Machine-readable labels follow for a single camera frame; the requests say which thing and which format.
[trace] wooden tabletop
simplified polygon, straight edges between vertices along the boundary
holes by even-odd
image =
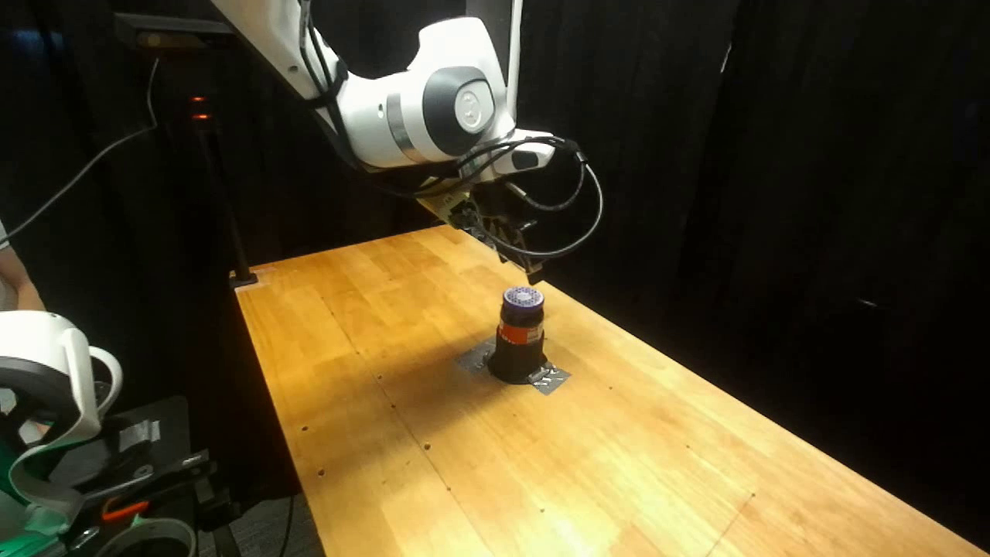
[[[467,364],[527,275],[454,230],[257,275],[238,302],[329,554],[982,554],[555,285],[563,386]]]

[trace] black background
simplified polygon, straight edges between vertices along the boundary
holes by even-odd
[[[115,39],[115,11],[214,18],[201,0],[0,7],[5,225],[145,123],[153,59]],[[375,79],[454,12],[334,0],[321,28]],[[602,230],[548,280],[987,544],[990,7],[542,0],[524,49],[519,123],[580,140],[609,196]],[[429,220],[359,185],[279,79],[228,48],[166,56],[165,129],[16,242],[51,306],[126,364],[122,406],[187,392],[199,441],[257,498],[290,473],[228,293],[191,93],[218,107],[252,262]]]

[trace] wooden table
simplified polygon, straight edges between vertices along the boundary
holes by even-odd
[[[555,285],[568,381],[470,372],[527,280],[454,230],[257,275],[238,302],[329,554],[982,554]]]

